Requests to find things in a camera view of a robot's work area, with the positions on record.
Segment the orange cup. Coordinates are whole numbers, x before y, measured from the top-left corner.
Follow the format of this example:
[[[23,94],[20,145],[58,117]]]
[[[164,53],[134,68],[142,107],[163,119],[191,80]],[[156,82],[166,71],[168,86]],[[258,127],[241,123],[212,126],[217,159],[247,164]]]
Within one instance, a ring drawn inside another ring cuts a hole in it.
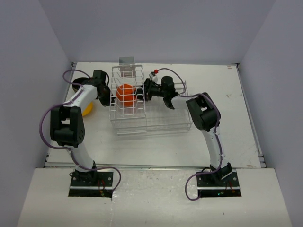
[[[116,90],[116,97],[122,107],[134,106],[136,102],[136,88],[129,84],[122,84]]]

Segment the yellow bowl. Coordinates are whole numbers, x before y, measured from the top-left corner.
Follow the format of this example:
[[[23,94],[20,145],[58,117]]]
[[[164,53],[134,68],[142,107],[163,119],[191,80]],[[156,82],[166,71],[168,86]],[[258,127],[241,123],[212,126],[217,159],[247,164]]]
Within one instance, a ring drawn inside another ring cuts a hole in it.
[[[88,104],[88,106],[86,107],[86,109],[82,112],[82,116],[85,117],[87,116],[88,114],[90,114],[93,110],[93,102],[90,102]]]

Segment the white wire dish rack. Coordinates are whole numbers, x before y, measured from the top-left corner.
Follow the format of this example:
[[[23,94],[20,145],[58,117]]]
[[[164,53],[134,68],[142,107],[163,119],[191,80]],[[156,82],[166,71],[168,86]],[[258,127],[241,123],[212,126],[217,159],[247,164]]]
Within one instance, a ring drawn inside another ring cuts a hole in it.
[[[109,119],[118,135],[146,132],[184,132],[191,128],[191,118],[186,110],[172,110],[165,106],[161,97],[151,101],[136,98],[134,106],[122,107],[116,97],[116,90],[122,84],[136,86],[149,79],[142,65],[120,65],[112,68],[110,77],[111,103]]]

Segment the black bowl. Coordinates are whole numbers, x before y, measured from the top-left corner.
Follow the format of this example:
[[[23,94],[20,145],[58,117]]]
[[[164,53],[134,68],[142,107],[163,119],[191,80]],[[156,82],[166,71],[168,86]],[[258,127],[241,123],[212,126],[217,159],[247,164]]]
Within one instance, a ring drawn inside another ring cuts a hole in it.
[[[72,89],[73,91],[76,93],[80,86],[78,84],[84,85],[86,84],[88,81],[90,80],[90,78],[86,78],[86,77],[80,77],[80,78],[76,78],[73,82],[72,82]]]

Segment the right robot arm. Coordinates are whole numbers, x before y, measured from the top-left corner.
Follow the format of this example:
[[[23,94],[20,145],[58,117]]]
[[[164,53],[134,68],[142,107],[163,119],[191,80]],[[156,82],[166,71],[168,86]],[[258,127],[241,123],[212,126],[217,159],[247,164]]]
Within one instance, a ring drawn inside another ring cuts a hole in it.
[[[232,167],[225,159],[219,135],[221,114],[206,92],[193,96],[180,94],[175,89],[173,78],[164,76],[160,84],[146,79],[144,84],[133,92],[133,95],[142,101],[150,101],[154,96],[161,97],[167,108],[188,111],[195,127],[204,136],[210,156],[211,171],[202,178],[212,180],[217,186],[228,181]]]

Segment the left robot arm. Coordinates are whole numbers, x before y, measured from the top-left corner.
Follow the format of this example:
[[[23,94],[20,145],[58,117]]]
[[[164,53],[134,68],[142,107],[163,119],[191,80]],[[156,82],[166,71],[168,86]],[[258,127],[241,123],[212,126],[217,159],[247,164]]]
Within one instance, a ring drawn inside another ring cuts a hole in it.
[[[71,186],[90,187],[100,180],[96,163],[83,144],[83,112],[93,100],[99,100],[103,106],[110,105],[108,83],[109,75],[102,70],[94,70],[92,76],[77,78],[70,82],[75,94],[50,111],[51,139],[58,144],[58,149],[64,148],[69,152],[75,164]]]

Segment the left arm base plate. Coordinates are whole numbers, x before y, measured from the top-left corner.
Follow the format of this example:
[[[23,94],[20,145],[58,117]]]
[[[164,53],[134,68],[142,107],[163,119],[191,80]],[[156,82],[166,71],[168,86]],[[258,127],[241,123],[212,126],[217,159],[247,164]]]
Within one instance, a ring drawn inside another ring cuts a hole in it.
[[[113,172],[74,171],[70,176],[69,197],[112,198]]]

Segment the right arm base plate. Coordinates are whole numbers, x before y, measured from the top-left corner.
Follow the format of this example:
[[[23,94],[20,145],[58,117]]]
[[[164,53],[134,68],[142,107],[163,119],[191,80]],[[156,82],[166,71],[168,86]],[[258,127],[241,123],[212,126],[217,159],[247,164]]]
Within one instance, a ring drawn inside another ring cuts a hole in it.
[[[222,180],[211,174],[196,177],[199,198],[241,197],[241,189],[236,170]]]

